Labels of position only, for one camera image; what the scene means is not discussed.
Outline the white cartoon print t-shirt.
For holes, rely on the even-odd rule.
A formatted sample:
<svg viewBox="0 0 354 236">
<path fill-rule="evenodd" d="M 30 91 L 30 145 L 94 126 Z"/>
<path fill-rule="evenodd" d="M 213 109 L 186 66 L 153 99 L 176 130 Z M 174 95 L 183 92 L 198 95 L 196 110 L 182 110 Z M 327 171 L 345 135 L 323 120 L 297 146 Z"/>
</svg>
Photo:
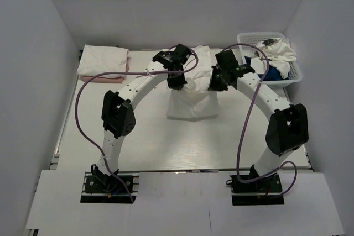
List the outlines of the white cartoon print t-shirt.
<svg viewBox="0 0 354 236">
<path fill-rule="evenodd" d="M 185 74 L 186 84 L 182 90 L 171 90 L 166 116 L 169 119 L 199 120 L 217 117 L 219 102 L 217 93 L 209 91 L 212 76 L 212 55 L 209 46 L 199 45 L 193 50 L 199 62 Z"/>
</svg>

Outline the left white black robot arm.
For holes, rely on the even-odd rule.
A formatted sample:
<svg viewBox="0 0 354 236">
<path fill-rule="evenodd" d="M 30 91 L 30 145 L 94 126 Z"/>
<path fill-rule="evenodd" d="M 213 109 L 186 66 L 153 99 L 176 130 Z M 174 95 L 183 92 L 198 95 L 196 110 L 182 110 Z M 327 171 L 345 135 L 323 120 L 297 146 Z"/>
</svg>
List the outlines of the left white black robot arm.
<svg viewBox="0 0 354 236">
<path fill-rule="evenodd" d="M 102 120 L 104 139 L 103 154 L 97 163 L 102 174 L 98 185 L 104 191 L 112 191 L 117 184 L 113 172 L 117 172 L 118 158 L 125 137 L 136 125 L 134 110 L 139 102 L 157 85 L 171 77 L 182 86 L 184 74 L 181 71 L 167 71 L 159 62 L 150 62 L 144 72 L 134 72 L 136 76 L 129 84 L 117 92 L 107 91 L 103 100 Z"/>
</svg>

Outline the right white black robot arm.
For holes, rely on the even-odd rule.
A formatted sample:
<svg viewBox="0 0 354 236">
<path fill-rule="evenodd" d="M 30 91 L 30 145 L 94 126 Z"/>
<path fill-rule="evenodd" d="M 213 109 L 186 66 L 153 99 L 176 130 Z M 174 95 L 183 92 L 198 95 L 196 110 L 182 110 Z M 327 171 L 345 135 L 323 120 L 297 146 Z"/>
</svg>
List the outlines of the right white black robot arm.
<svg viewBox="0 0 354 236">
<path fill-rule="evenodd" d="M 250 183 L 256 191 L 263 191 L 270 184 L 269 177 L 289 163 L 286 160 L 289 154 L 309 140 L 307 110 L 303 104 L 292 104 L 279 97 L 247 65 L 230 70 L 223 70 L 219 66 L 212 67 L 209 90 L 224 91 L 228 86 L 234 87 L 251 100 L 237 148 L 237 179 L 241 183 Z M 242 179 L 241 149 L 254 106 L 257 106 L 268 120 L 266 148 L 258 161 L 251 166 L 251 176 Z"/>
</svg>

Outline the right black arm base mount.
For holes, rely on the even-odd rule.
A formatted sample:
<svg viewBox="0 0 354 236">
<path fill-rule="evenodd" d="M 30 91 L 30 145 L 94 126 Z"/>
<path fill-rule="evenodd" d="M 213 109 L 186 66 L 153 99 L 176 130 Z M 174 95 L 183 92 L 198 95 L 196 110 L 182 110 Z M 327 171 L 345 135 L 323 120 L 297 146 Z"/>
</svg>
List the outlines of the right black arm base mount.
<svg viewBox="0 0 354 236">
<path fill-rule="evenodd" d="M 226 186 L 231 188 L 233 206 L 280 206 L 284 197 L 279 175 L 275 174 L 265 180 L 241 183 L 236 175 L 230 175 Z"/>
</svg>

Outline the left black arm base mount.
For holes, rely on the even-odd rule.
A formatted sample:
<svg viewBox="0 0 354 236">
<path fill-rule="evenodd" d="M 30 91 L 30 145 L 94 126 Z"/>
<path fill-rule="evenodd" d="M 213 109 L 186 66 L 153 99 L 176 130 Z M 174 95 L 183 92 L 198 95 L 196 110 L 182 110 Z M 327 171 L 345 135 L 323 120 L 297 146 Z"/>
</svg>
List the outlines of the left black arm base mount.
<svg viewBox="0 0 354 236">
<path fill-rule="evenodd" d="M 81 191 L 81 203 L 132 204 L 139 188 L 138 174 L 123 174 L 118 177 L 101 172 L 97 165 L 85 173 Z"/>
</svg>

